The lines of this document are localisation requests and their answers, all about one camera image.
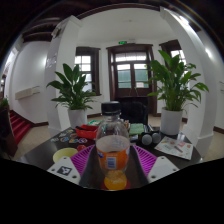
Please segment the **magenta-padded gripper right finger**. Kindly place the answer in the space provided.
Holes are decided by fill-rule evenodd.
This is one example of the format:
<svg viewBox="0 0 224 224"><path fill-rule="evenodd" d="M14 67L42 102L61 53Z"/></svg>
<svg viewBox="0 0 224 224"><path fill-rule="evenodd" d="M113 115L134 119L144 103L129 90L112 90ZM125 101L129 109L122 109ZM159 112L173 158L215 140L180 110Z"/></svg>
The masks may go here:
<svg viewBox="0 0 224 224"><path fill-rule="evenodd" d="M137 159L143 181L153 183L179 170L166 156L155 156L140 146L133 145L131 153Z"/></svg>

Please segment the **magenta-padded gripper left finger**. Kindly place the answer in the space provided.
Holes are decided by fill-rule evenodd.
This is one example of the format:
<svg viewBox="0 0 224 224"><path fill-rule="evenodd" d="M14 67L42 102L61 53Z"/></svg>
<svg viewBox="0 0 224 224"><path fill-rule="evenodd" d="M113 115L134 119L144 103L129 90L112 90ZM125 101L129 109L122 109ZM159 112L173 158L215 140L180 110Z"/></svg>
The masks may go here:
<svg viewBox="0 0 224 224"><path fill-rule="evenodd" d="M93 149L94 145L91 145L71 157L62 156L48 172L76 185L91 188L90 155Z"/></svg>

